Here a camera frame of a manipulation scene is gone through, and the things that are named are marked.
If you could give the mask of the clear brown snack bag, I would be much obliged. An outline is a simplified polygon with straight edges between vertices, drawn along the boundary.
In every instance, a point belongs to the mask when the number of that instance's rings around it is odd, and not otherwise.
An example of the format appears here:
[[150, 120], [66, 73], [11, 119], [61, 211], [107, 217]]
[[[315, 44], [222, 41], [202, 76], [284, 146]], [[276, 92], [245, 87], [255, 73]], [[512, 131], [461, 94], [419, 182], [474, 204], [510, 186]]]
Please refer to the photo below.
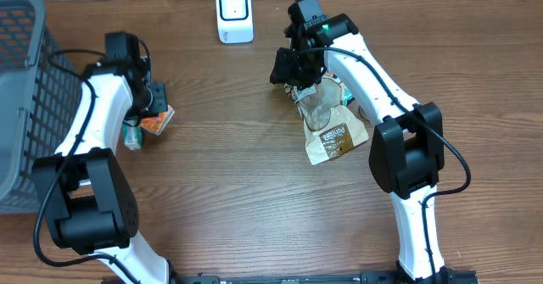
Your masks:
[[341, 104], [344, 83], [327, 72], [318, 84], [306, 89], [286, 85], [297, 106], [305, 134], [305, 151], [313, 165], [336, 159], [369, 139], [364, 122]]

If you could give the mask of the teal white small carton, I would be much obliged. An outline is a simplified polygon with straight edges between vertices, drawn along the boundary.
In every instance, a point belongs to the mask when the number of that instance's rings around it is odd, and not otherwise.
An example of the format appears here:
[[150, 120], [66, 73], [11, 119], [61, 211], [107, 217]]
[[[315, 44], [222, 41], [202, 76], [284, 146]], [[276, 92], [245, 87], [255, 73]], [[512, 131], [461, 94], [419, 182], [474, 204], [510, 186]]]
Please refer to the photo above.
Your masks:
[[143, 147], [143, 132], [139, 125], [135, 125], [134, 121], [123, 123], [124, 145], [132, 150], [140, 150]]

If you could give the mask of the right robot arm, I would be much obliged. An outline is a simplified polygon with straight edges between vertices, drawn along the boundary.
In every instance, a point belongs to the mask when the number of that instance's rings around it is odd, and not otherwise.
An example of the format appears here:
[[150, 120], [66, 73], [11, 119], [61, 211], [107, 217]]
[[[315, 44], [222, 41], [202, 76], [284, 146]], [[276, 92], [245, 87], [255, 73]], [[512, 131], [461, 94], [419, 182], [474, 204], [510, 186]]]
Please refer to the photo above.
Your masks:
[[328, 71], [347, 86], [373, 128], [369, 166], [393, 201], [399, 269], [410, 283], [444, 282], [434, 216], [445, 162], [440, 110], [394, 83], [346, 14], [329, 17], [317, 0], [295, 0], [288, 16], [290, 46], [278, 49], [271, 83], [305, 89]]

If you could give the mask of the orange small carton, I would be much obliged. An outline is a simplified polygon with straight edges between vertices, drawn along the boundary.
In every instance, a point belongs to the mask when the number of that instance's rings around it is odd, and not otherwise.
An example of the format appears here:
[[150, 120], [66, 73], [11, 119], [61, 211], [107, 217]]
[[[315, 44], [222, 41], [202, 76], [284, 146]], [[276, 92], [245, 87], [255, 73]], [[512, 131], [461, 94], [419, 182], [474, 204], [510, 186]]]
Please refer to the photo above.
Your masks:
[[171, 118], [175, 114], [175, 110], [168, 105], [165, 112], [159, 113], [156, 117], [142, 119], [140, 126], [147, 132], [159, 136], [166, 128]]

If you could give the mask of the light green wipes packet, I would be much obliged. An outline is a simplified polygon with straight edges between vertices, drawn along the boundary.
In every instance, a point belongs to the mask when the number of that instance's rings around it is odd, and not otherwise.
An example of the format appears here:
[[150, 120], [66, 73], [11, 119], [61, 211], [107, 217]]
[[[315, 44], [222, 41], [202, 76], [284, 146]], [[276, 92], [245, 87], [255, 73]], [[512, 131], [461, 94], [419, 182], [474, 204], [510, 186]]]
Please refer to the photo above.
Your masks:
[[342, 95], [341, 95], [341, 104], [348, 106], [355, 100], [349, 88], [345, 85], [342, 85]]

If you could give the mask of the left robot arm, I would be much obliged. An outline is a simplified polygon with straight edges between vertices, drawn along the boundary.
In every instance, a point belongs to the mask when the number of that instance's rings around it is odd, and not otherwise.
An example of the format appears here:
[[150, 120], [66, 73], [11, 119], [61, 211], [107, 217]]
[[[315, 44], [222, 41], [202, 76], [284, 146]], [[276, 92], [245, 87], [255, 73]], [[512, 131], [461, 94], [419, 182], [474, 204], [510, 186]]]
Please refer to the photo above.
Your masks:
[[41, 202], [33, 248], [52, 267], [98, 260], [120, 282], [177, 283], [171, 262], [138, 229], [137, 200], [115, 156], [123, 125], [167, 111], [165, 87], [152, 80], [148, 47], [131, 33], [106, 34], [99, 57], [75, 75], [81, 100], [68, 134], [32, 165]]

